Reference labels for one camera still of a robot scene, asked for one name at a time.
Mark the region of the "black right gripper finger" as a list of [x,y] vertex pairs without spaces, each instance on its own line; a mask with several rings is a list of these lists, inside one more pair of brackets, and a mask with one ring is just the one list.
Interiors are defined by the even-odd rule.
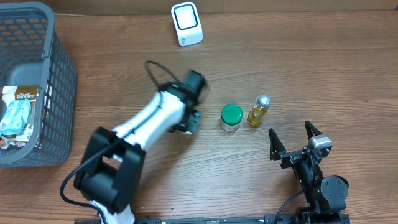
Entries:
[[277,133],[270,128],[269,130],[270,138],[270,160],[276,161],[281,159],[281,155],[286,153],[284,145],[281,143]]
[[305,122],[305,129],[307,132],[308,139],[311,139],[314,136],[322,135],[322,132],[319,131],[310,121]]

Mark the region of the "green lid white jar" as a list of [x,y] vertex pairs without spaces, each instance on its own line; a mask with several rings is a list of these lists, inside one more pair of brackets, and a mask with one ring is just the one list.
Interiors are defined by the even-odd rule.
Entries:
[[220,126],[225,131],[235,131],[243,118],[243,111],[237,104],[227,104],[223,107],[220,114]]

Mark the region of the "yellow oil bottle silver cap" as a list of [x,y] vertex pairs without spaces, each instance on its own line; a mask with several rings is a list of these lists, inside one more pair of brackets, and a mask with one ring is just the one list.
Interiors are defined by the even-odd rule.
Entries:
[[271,98],[268,95],[258,96],[254,102],[252,110],[248,114],[247,122],[251,126],[258,127],[263,116],[267,113],[271,105]]

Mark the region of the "teal wet wipes pack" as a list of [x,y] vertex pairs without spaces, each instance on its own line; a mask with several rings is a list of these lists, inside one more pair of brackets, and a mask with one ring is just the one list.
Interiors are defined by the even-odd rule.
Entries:
[[20,134],[26,126],[31,112],[31,103],[28,99],[10,102],[1,120],[1,135]]

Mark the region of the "brown Pantree snack bag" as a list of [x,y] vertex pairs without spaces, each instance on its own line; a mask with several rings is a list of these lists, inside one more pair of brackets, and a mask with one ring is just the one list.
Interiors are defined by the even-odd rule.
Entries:
[[39,85],[3,87],[2,100],[6,105],[6,110],[10,102],[14,100],[28,99],[31,103],[31,112],[29,115],[29,119],[27,120],[26,126],[20,134],[9,136],[1,135],[1,149],[21,149],[29,142],[34,130],[35,105],[37,97],[39,96],[39,87]]

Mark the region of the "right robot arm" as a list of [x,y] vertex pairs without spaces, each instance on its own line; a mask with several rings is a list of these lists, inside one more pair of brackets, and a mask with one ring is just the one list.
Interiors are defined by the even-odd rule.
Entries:
[[[349,183],[338,175],[323,176],[319,163],[332,149],[331,139],[306,121],[308,144],[302,149],[287,152],[277,133],[269,130],[270,160],[281,161],[281,168],[292,168],[301,190],[291,196],[275,215],[266,215],[270,223],[350,223],[346,208]],[[304,195],[306,207],[299,207],[293,215],[282,215],[284,208],[299,195]]]

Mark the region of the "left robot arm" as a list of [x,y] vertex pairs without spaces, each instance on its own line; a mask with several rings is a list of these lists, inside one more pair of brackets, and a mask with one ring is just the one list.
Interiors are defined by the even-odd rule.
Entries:
[[193,134],[201,113],[195,109],[205,77],[190,70],[183,81],[164,83],[133,118],[90,137],[74,188],[98,211],[97,223],[134,223],[130,201],[139,187],[147,150],[167,131]]

